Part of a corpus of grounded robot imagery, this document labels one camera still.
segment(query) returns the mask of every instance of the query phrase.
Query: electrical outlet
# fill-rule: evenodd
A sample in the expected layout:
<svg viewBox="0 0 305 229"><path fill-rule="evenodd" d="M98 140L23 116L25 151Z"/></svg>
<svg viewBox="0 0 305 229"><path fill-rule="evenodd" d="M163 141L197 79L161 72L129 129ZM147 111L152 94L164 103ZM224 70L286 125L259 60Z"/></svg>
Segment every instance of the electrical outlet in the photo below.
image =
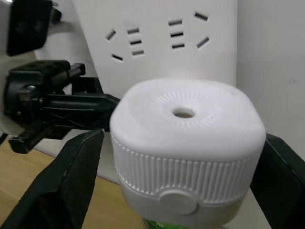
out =
<svg viewBox="0 0 305 229"><path fill-rule="evenodd" d="M106 93L154 78L235 85L236 0L73 0Z"/></svg>

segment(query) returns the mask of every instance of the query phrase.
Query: white plastic housing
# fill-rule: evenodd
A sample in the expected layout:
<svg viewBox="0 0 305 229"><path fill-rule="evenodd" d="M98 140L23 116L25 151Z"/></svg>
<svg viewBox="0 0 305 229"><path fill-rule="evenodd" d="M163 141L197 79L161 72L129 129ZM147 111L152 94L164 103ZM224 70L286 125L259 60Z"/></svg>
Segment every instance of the white plastic housing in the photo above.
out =
<svg viewBox="0 0 305 229"><path fill-rule="evenodd" d="M245 94L205 80L139 83L110 124L127 203L144 218L188 226L236 215L266 136Z"/></svg>
<svg viewBox="0 0 305 229"><path fill-rule="evenodd" d="M103 90L155 78L235 85L236 0L73 0Z"/></svg>

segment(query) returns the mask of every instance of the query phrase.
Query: outlet slot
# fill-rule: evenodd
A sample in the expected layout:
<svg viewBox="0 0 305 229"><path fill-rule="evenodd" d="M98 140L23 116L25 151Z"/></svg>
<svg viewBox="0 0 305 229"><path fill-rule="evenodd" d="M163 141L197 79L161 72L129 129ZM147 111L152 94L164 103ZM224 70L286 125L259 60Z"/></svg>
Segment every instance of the outlet slot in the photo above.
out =
<svg viewBox="0 0 305 229"><path fill-rule="evenodd" d="M112 30L107 36L106 36L106 39L111 41L114 36L116 35L116 31L115 30Z"/></svg>
<svg viewBox="0 0 305 229"><path fill-rule="evenodd" d="M195 17L200 19L200 20L203 20L203 21L208 21L209 17L203 15L203 14L200 14L198 12L195 13Z"/></svg>
<svg viewBox="0 0 305 229"><path fill-rule="evenodd" d="M139 33L139 32L140 32L139 28L135 28L135 29L132 29L132 30L127 30L127 33L129 35Z"/></svg>
<svg viewBox="0 0 305 229"><path fill-rule="evenodd" d="M210 41L210 38L206 37L204 38L202 41L200 41L197 44L197 48L200 49L201 47L203 47L205 44L207 44Z"/></svg>
<svg viewBox="0 0 305 229"><path fill-rule="evenodd" d="M171 38L183 37L183 32L171 33Z"/></svg>
<svg viewBox="0 0 305 229"><path fill-rule="evenodd" d="M134 51L134 52L132 52L132 55L133 55L133 56L144 55L144 50Z"/></svg>
<svg viewBox="0 0 305 229"><path fill-rule="evenodd" d="M184 43L173 44L173 45L172 45L172 48L173 48L173 49L181 49L181 48L184 48L184 47L185 47L185 44L184 44Z"/></svg>
<svg viewBox="0 0 305 229"><path fill-rule="evenodd" d="M112 57L113 59L117 60L117 61L123 62L123 58L120 57L120 56L118 56L118 55L112 54L111 57Z"/></svg>
<svg viewBox="0 0 305 229"><path fill-rule="evenodd" d="M174 20L168 22L169 26L182 25L182 20Z"/></svg>
<svg viewBox="0 0 305 229"><path fill-rule="evenodd" d="M141 40L136 40L136 41L132 41L132 42L129 42L130 45L137 45L137 44L142 44L142 41Z"/></svg>

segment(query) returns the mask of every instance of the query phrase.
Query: wooden table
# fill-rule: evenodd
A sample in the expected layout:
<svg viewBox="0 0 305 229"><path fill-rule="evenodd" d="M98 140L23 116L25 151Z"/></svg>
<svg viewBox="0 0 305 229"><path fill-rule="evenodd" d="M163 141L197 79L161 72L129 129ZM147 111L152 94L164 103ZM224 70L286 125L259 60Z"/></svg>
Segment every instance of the wooden table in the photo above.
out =
<svg viewBox="0 0 305 229"><path fill-rule="evenodd" d="M18 203L33 179L54 158L37 150L14 153L7 141L0 146L0 225ZM141 218L125 203L121 187L96 177L83 229L141 229Z"/></svg>

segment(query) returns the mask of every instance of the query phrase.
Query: round button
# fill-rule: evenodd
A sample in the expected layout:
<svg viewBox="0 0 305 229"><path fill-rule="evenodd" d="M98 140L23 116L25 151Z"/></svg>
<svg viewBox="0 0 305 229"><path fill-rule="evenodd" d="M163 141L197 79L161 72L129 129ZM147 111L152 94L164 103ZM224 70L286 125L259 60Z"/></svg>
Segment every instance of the round button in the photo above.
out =
<svg viewBox="0 0 305 229"><path fill-rule="evenodd" d="M197 201L187 192L180 190L168 190L160 195L159 203L168 211L187 215L197 208Z"/></svg>

